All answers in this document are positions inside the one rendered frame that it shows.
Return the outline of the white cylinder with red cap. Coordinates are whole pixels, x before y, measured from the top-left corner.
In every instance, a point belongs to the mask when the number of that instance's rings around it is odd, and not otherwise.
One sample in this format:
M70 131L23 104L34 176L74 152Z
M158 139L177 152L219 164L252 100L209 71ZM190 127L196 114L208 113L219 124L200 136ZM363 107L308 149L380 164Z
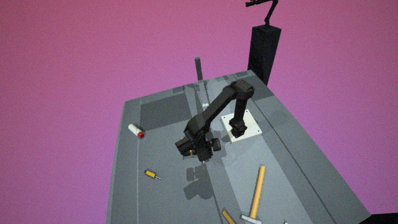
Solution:
M141 138L144 137L143 132L139 128L137 128L134 124L130 124L128 126L128 129L130 129L137 137Z

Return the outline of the hammer with wooden handle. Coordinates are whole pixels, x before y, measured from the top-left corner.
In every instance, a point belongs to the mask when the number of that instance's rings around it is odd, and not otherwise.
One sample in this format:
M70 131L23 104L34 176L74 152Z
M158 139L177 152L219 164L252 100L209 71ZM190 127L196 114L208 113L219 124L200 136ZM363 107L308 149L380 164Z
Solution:
M254 200L253 200L250 216L247 217L245 215L241 215L241 218L243 218L244 220L247 220L251 223L254 223L254 224L262 223L262 221L256 219L256 213L257 213L259 200L260 200L260 196L261 196L265 168L266 167L264 167L264 166L260 167L259 176L258 176L258 180L257 180L257 184L256 184L256 193L254 194Z

